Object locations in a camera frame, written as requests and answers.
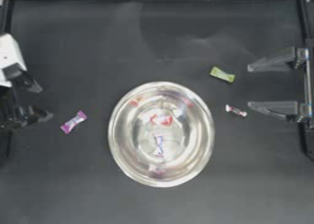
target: red object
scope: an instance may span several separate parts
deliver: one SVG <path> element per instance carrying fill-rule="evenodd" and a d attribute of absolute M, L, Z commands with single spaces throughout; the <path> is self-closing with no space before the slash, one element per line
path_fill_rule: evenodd
<path fill-rule="evenodd" d="M 162 116 L 154 114 L 153 116 L 150 116 L 150 122 L 154 125 L 169 126 L 172 124 L 172 116 Z"/>

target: bowl rim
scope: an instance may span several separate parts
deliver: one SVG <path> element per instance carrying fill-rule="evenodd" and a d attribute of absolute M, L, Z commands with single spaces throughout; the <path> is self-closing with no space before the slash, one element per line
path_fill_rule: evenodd
<path fill-rule="evenodd" d="M 177 90 L 183 91 L 185 95 L 191 96 L 196 100 L 199 106 L 201 107 L 201 111 L 203 111 L 204 115 L 207 116 L 207 123 L 208 123 L 208 127 L 207 127 L 207 133 L 209 135 L 208 136 L 208 143 L 205 145 L 207 148 L 205 148 L 205 151 L 204 151 L 203 156 L 200 158 L 200 162 L 197 162 L 197 164 L 195 165 L 192 173 L 189 173 L 189 174 L 184 175 L 183 177 L 179 177 L 177 179 L 171 180 L 171 181 L 154 181 L 154 180 L 145 179 L 141 176 L 136 175 L 136 173 L 133 173 L 133 171 L 130 169 L 128 169 L 126 164 L 118 158 L 117 144 L 114 143 L 113 136 L 112 136 L 114 122 L 116 122 L 117 115 L 118 115 L 120 110 L 122 109 L 124 104 L 142 90 L 146 90 L 148 88 L 160 87 L 160 86 L 175 87 Z M 172 82 L 150 82 L 150 83 L 137 85 L 134 88 L 132 88 L 124 94 L 124 96 L 120 98 L 120 100 L 113 108 L 110 119 L 109 119 L 109 126 L 108 126 L 108 141 L 109 141 L 109 148 L 110 148 L 113 160 L 114 160 L 118 168 L 124 172 L 124 174 L 132 180 L 134 180 L 136 182 L 138 182 L 142 185 L 149 185 L 152 187 L 172 187 L 172 186 L 180 185 L 184 182 L 187 182 L 188 180 L 191 180 L 201 172 L 205 164 L 209 161 L 211 155 L 212 155 L 213 141 L 215 141 L 215 124 L 213 124 L 209 109 L 208 109 L 205 103 L 203 102 L 201 98 L 195 94 L 195 92 L 192 92 L 188 88 L 185 88 L 180 84 L 176 84 Z"/>

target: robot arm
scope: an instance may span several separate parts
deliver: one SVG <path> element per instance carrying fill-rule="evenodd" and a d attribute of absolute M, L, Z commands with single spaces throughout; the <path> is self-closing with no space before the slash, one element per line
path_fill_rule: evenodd
<path fill-rule="evenodd" d="M 0 85 L 41 92 L 41 87 L 29 75 L 18 44 L 9 34 L 0 36 Z"/>

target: candy wrapper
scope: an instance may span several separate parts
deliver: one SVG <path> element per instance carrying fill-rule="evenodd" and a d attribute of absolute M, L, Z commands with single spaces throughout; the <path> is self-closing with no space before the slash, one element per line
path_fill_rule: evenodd
<path fill-rule="evenodd" d="M 157 147 L 157 156 L 162 157 L 162 137 L 154 136 L 156 147 Z"/>
<path fill-rule="evenodd" d="M 154 114 L 153 116 L 150 116 L 150 122 L 158 126 L 169 126 L 172 124 L 172 116 Z"/>
<path fill-rule="evenodd" d="M 227 81 L 228 83 L 233 82 L 235 75 L 229 74 L 229 73 L 224 73 L 216 66 L 211 69 L 209 74 L 215 78 L 217 78 L 217 79 L 220 79 L 223 81 Z"/>
<path fill-rule="evenodd" d="M 245 111 L 241 111 L 241 110 L 239 110 L 237 108 L 235 108 L 229 105 L 225 105 L 225 111 L 232 112 L 236 116 L 243 117 L 243 118 L 247 116 Z"/>
<path fill-rule="evenodd" d="M 62 126 L 61 126 L 61 130 L 68 134 L 73 128 L 81 123 L 84 122 L 86 119 L 85 114 L 78 111 L 77 115 L 74 118 L 72 118 Z"/>

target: wrapped candy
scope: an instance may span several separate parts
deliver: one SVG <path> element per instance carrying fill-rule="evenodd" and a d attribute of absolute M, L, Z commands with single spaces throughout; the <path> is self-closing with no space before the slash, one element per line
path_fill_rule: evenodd
<path fill-rule="evenodd" d="M 68 134 L 73 128 L 81 123 L 84 122 L 86 119 L 85 114 L 78 111 L 77 115 L 74 118 L 72 118 L 60 128 L 61 130 Z"/>

